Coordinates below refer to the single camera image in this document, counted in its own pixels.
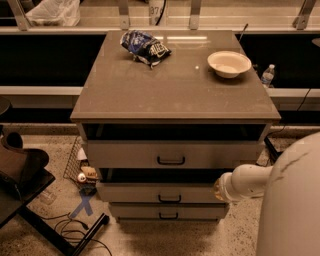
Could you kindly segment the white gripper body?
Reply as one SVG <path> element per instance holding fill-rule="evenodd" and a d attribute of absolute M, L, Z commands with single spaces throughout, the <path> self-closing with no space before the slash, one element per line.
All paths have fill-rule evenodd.
<path fill-rule="evenodd" d="M 222 201 L 236 203 L 243 199 L 239 192 L 232 185 L 232 174 L 225 173 L 220 178 L 220 194 Z"/>

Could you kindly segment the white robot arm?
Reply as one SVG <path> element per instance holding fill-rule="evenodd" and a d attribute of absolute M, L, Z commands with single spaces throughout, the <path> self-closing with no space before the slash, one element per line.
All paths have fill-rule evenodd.
<path fill-rule="evenodd" d="M 223 174 L 215 196 L 261 197 L 256 256 L 320 256 L 320 133 L 289 146 L 269 167 L 244 164 Z"/>

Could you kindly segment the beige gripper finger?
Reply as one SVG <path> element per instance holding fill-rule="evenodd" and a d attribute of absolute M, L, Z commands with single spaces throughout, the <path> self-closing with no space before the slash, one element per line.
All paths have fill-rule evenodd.
<path fill-rule="evenodd" d="M 222 197 L 221 197 L 221 194 L 220 194 L 220 179 L 217 179 L 213 185 L 213 188 L 212 188 L 212 191 L 215 195 L 215 197 L 222 201 Z"/>

